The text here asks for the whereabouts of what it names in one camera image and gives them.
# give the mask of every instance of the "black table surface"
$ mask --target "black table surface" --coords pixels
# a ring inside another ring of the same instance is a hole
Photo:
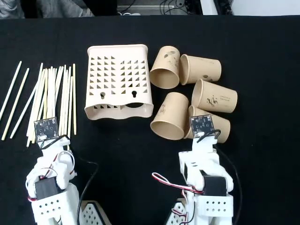
[[[235,163],[244,201],[240,223],[289,224],[298,215],[300,176],[298,135],[300,82],[300,17],[129,16],[80,19],[0,21],[0,104],[16,65],[23,61],[0,123],[3,132],[21,77],[30,74],[14,114],[8,137],[37,80],[46,67],[77,66],[77,130],[74,151],[100,164],[85,199],[98,201],[113,225],[163,224],[178,189],[153,180],[158,172],[184,184],[178,152],[191,149],[191,140],[169,141],[155,135],[150,122],[166,94],[178,91],[191,100],[193,85],[163,90],[151,86],[151,118],[88,120],[85,95],[87,49],[92,45],[145,44],[152,67],[164,45],[181,53],[218,59],[222,76],[217,84],[234,89],[239,99],[231,114],[217,113],[231,122],[231,134],[219,147]],[[13,140],[0,142],[0,202],[2,224],[33,224],[24,186],[26,175],[41,156],[36,145],[26,148],[29,110]],[[233,170],[221,158],[221,164]],[[82,192],[93,167],[76,162],[72,181]],[[238,207],[237,186],[235,209]]]

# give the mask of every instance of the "white plastic basket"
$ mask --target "white plastic basket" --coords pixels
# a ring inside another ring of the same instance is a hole
[[[152,115],[147,53],[145,45],[88,48],[85,112],[90,120]],[[134,108],[132,103],[140,106]]]

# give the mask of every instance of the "brown paper cup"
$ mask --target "brown paper cup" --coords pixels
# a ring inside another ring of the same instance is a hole
[[[214,124],[214,128],[221,130],[221,134],[217,138],[217,142],[224,143],[227,140],[229,133],[230,133],[230,121],[229,120],[226,120],[222,117],[216,116],[210,112],[198,109],[192,105],[188,108],[188,117],[202,116],[202,115],[208,115],[208,114],[211,115],[211,119]],[[190,139],[194,138],[189,120],[187,120],[185,134],[186,134],[186,136],[184,138],[190,138]]]
[[[150,71],[151,83],[163,89],[175,88],[179,84],[179,57],[177,48],[162,47]]]
[[[232,113],[237,101],[236,91],[206,82],[203,79],[196,82],[192,95],[193,106],[213,112]]]
[[[171,92],[167,94],[150,127],[152,131],[166,139],[179,140],[184,137],[187,123],[188,98]]]
[[[189,55],[182,55],[180,58],[180,83],[196,83],[203,79],[208,82],[218,81],[221,76],[221,63],[219,60],[212,60]]]

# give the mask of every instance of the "bamboo skewer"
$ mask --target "bamboo skewer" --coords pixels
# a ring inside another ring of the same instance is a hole
[[[73,64],[73,129],[74,135],[77,134],[77,118],[76,118],[76,65]]]
[[[67,136],[71,138],[71,120],[72,120],[72,93],[73,93],[73,76],[70,80],[70,98],[69,98],[69,118],[68,118],[68,126],[67,126]]]
[[[26,113],[26,110],[28,109],[28,106],[29,106],[30,102],[33,99],[33,96],[34,96],[34,93],[36,92],[36,89],[37,89],[37,84],[34,86],[32,92],[30,94],[30,97],[27,100],[27,103],[26,103],[26,105],[25,105],[25,107],[24,107],[24,109],[23,109],[23,111],[22,111],[22,113],[21,113],[21,115],[20,115],[20,117],[19,117],[19,119],[18,119],[18,121],[17,121],[17,123],[16,123],[16,125],[15,125],[15,127],[14,127],[14,129],[13,129],[13,131],[11,133],[11,135],[10,135],[10,139],[12,139],[14,137],[17,129],[19,128],[19,125],[20,125],[20,123],[21,123],[21,121],[22,121],[22,119],[24,117],[24,114]]]
[[[15,108],[16,108],[16,106],[17,106],[17,104],[18,104],[19,97],[20,97],[20,95],[21,95],[21,92],[22,92],[22,89],[23,89],[23,87],[24,87],[24,84],[25,84],[25,81],[26,81],[26,78],[27,78],[28,73],[29,73],[29,68],[27,68],[27,70],[26,70],[26,73],[25,73],[24,78],[23,78],[23,80],[22,80],[22,83],[21,83],[21,85],[20,85],[18,94],[17,94],[17,96],[16,96],[16,98],[15,98],[15,102],[14,102],[13,108],[12,108],[12,110],[11,110],[11,112],[10,112],[10,115],[9,115],[9,118],[8,118],[8,121],[7,121],[7,124],[6,124],[6,126],[5,126],[5,130],[4,130],[4,133],[3,133],[2,138],[1,138],[1,140],[3,140],[3,141],[5,140],[6,134],[7,134],[7,132],[8,132],[8,128],[9,128],[11,119],[13,118],[13,115],[14,115],[14,112],[15,112]]]
[[[3,105],[2,105],[2,108],[1,108],[1,111],[0,111],[0,120],[1,120],[2,115],[3,115],[3,113],[4,113],[6,104],[8,103],[8,99],[9,99],[10,93],[11,93],[11,91],[12,91],[12,89],[13,89],[15,80],[16,80],[16,78],[17,78],[17,76],[18,76],[18,73],[19,73],[21,64],[22,64],[22,61],[19,62],[18,67],[17,67],[17,69],[15,70],[15,75],[14,75],[14,77],[13,77],[13,80],[12,80],[11,83],[10,83],[8,92],[7,92],[7,94],[6,94],[6,97],[5,97],[5,99],[4,99],[4,102],[3,102]]]

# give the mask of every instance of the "cup rim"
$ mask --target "cup rim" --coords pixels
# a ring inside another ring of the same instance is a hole
[[[187,74],[184,73],[183,63],[182,63],[183,58],[185,58],[187,60]],[[181,85],[186,85],[187,82],[188,82],[188,78],[189,78],[189,74],[190,74],[190,68],[191,68],[190,62],[188,60],[188,55],[183,54],[180,57],[180,66],[181,66],[182,71],[179,72],[179,80],[180,80]]]
[[[193,94],[192,94],[192,105],[195,106],[196,108],[198,108],[202,95],[203,95],[203,84],[204,84],[204,80],[203,79],[199,79],[193,89]]]
[[[152,127],[152,125],[153,125],[154,123],[167,123],[167,124],[169,124],[169,125],[174,126],[175,128],[177,128],[177,129],[181,132],[181,134],[182,134],[182,135],[181,135],[181,138],[170,138],[170,137],[168,137],[168,136],[166,136],[166,135],[159,134],[159,133],[157,132],[157,130],[155,130],[155,129]],[[166,120],[156,120],[156,121],[152,121],[152,122],[150,123],[150,128],[151,128],[151,130],[152,130],[156,135],[158,135],[158,136],[160,136],[160,137],[162,137],[162,138],[168,139],[168,140],[176,141],[176,140],[181,140],[181,139],[184,137],[184,130],[183,130],[181,127],[177,126],[176,124],[170,123],[169,121],[166,121]]]

